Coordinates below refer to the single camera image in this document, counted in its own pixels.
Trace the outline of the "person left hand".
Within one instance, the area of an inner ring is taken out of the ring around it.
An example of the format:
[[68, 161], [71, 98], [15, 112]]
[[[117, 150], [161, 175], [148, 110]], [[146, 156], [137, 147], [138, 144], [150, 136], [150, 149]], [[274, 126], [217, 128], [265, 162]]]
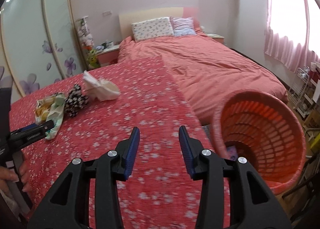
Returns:
[[[31, 190], [31, 185], [29, 183], [29, 169], [27, 163], [24, 161], [19, 169], [21, 181], [24, 184], [22, 191], [29, 192]], [[18, 180], [18, 175], [5, 167], [1, 167], [0, 170], [0, 183], [1, 183], [1, 191], [6, 195], [10, 194], [9, 187], [7, 185], [8, 181], [16, 182]]]

